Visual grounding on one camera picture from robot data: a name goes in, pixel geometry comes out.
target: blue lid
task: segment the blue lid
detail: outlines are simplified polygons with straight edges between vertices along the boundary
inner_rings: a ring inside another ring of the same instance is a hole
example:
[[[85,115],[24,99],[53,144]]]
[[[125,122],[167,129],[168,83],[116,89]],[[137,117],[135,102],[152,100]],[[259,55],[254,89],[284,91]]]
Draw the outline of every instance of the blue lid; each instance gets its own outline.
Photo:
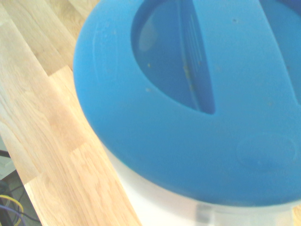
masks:
[[[102,0],[74,54],[79,102],[146,179],[216,204],[301,199],[301,1]]]

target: wire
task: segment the wire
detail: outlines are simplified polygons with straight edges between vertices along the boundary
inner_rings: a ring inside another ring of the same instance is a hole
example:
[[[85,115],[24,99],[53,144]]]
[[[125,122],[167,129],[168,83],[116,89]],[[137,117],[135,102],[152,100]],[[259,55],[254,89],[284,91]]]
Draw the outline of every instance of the wire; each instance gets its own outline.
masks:
[[[23,192],[22,192],[20,198],[18,199],[18,202],[20,202],[20,200],[22,199],[22,197],[23,197],[24,194],[25,194],[25,189],[23,190]],[[17,221],[18,221],[19,218],[17,217],[17,215],[15,215],[15,217],[14,217],[14,219],[13,219],[13,223],[14,223],[15,219],[17,219]]]
[[[7,199],[7,200],[11,200],[12,202],[14,202],[15,204],[17,204],[17,205],[20,207],[21,212],[24,212],[23,206],[21,205],[21,203],[20,203],[18,200],[14,199],[14,198],[12,198],[12,197],[9,197],[9,196],[7,196],[7,195],[3,195],[3,194],[0,195],[0,198]],[[17,223],[15,223],[15,226],[18,226],[20,222],[21,222],[21,219],[19,218],[18,221],[17,221]]]
[[[17,211],[13,210],[13,209],[10,208],[10,207],[6,207],[6,206],[2,206],[2,205],[0,205],[0,209],[7,210],[7,211],[11,211],[11,212],[15,213],[15,214],[18,215],[18,217],[21,219],[23,226],[26,226],[24,218],[23,218],[23,217],[21,216],[21,214],[18,213]]]
[[[7,192],[5,192],[4,194],[10,194],[10,193],[12,193],[13,191],[15,191],[15,190],[17,190],[17,189],[19,189],[19,188],[21,188],[21,187],[24,187],[24,186],[21,185],[21,186],[15,187],[13,190],[7,191]]]
[[[35,219],[35,218],[32,218],[31,216],[29,216],[28,214],[26,214],[26,213],[23,213],[23,212],[18,212],[18,213],[20,213],[20,214],[22,214],[22,215],[24,215],[24,216],[26,216],[28,219],[30,219],[30,220],[33,220],[33,221],[35,221],[35,222],[39,222],[39,223],[41,223],[40,222],[40,220],[38,220],[38,219]]]

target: wood grain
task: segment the wood grain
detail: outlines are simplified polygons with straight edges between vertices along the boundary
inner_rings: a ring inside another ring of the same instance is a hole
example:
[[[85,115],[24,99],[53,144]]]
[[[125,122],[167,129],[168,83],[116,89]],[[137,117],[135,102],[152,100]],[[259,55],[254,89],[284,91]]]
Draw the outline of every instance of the wood grain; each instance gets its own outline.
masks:
[[[68,0],[45,0],[68,31],[77,39],[84,17]]]
[[[75,38],[43,0],[2,0],[2,4],[48,75],[72,67]]]
[[[99,0],[69,0],[69,2],[86,19]]]
[[[44,226],[140,225],[73,83],[75,41],[97,3],[0,2],[0,135]],[[301,226],[301,206],[293,214]]]
[[[49,77],[1,10],[0,134],[42,224],[140,225],[80,109],[69,65]]]

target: yellow cable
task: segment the yellow cable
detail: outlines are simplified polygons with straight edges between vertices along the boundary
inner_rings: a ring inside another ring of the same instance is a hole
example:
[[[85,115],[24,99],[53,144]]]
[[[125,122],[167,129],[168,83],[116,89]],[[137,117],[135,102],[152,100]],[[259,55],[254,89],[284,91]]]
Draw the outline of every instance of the yellow cable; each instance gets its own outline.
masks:
[[[7,199],[7,200],[14,202],[15,204],[17,204],[20,207],[21,212],[24,212],[23,206],[21,205],[21,203],[18,202],[18,200],[14,199],[12,197],[9,197],[7,195],[3,195],[3,194],[0,195],[0,198]],[[17,223],[15,223],[15,226],[18,226],[20,222],[21,222],[21,219],[19,218]]]

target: white container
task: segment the white container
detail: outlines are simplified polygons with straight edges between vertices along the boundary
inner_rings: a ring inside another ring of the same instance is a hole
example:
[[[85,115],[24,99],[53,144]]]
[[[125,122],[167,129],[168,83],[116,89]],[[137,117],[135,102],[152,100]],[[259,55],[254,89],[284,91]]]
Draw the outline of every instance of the white container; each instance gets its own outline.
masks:
[[[293,226],[292,208],[300,202],[254,208],[200,202],[144,179],[103,147],[143,226]]]

